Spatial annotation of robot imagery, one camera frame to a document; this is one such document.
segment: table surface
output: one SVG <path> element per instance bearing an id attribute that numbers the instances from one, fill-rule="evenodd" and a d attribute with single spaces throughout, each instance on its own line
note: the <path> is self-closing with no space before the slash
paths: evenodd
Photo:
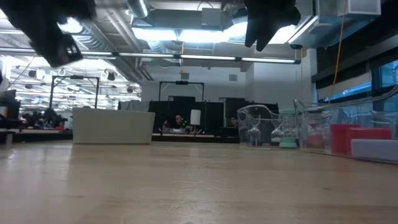
<path id="1" fill-rule="evenodd" d="M 398 166 L 239 144 L 13 144 L 6 223 L 398 223 Z"/>

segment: white lamp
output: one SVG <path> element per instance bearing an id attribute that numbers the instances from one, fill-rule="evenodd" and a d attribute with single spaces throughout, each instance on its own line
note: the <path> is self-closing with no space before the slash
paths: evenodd
<path id="1" fill-rule="evenodd" d="M 200 110 L 191 110 L 191 125 L 194 127 L 194 133 L 197 133 L 196 126 L 200 125 Z"/>

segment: white block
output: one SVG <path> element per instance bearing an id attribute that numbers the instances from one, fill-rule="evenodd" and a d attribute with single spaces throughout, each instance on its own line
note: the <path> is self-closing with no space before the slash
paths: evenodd
<path id="1" fill-rule="evenodd" d="M 78 144 L 149 144 L 155 113 L 73 109 L 73 142 Z"/>
<path id="2" fill-rule="evenodd" d="M 200 110 L 191 110 L 191 125 L 200 125 Z"/>
<path id="3" fill-rule="evenodd" d="M 352 156 L 398 162 L 398 140 L 351 140 Z"/>

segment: air vent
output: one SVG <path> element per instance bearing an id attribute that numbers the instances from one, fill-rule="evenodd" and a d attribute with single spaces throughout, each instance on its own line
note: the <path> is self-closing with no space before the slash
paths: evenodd
<path id="1" fill-rule="evenodd" d="M 181 73 L 181 80 L 189 80 L 189 73 Z"/>
<path id="2" fill-rule="evenodd" d="M 338 0 L 338 16 L 344 14 L 346 0 Z M 380 0 L 348 0 L 348 11 L 346 16 L 351 18 L 372 18 L 381 15 Z"/>
<path id="3" fill-rule="evenodd" d="M 229 75 L 229 81 L 230 82 L 237 82 L 238 81 L 238 75 Z"/>

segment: yellow cable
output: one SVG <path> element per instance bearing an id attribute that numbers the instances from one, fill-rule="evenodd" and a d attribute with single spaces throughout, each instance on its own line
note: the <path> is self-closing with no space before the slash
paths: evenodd
<path id="1" fill-rule="evenodd" d="M 338 44 L 336 72 L 335 72 L 335 79 L 333 80 L 333 85 L 331 86 L 329 104 L 330 104 L 330 101 L 331 101 L 331 97 L 333 96 L 333 94 L 335 92 L 335 85 L 336 85 L 336 80 L 337 80 L 338 66 L 339 66 L 339 63 L 340 63 L 341 42 L 343 40 L 343 34 L 344 34 L 344 19 L 346 17 L 346 13 L 347 13 L 347 7 L 348 7 L 348 0 L 346 0 L 346 5 L 345 5 L 345 8 L 344 8 L 344 14 L 343 14 L 343 18 L 341 20 L 340 41 L 339 41 L 339 44 Z"/>

